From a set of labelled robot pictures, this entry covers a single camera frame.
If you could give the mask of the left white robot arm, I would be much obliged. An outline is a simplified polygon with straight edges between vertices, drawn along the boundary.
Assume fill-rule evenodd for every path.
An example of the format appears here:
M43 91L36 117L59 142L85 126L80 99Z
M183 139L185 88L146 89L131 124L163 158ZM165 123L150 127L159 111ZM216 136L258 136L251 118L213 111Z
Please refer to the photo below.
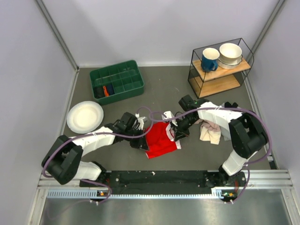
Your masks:
M73 179L90 180L96 186L106 182L106 169L98 162L83 162L82 157L104 146L123 140L132 148L148 150L144 124L146 117L126 112L114 123L76 137L59 136L42 161L42 174L61 185Z

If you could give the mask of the red underwear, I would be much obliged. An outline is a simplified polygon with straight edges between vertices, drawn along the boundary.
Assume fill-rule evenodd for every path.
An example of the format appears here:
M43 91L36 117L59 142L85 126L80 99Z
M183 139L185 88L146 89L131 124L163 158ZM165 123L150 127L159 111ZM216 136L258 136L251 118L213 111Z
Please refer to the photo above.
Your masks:
M149 147L146 155L149 159L181 149L180 141L171 141L169 139L169 124L167 122L158 122L146 134L146 141Z

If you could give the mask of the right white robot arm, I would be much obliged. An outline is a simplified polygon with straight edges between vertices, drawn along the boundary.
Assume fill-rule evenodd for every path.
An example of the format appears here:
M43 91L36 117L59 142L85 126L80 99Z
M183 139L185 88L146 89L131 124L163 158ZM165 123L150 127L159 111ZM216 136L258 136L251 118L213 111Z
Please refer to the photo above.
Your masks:
M231 185L249 160L269 142L263 125L252 111L241 113L237 108L217 106L204 98L193 100L189 95L184 96L179 105L184 110L182 116L176 117L171 111L162 116L170 119L176 141L189 136L189 128L203 120L218 125L232 142L233 150L219 167L218 174L207 178L209 187Z

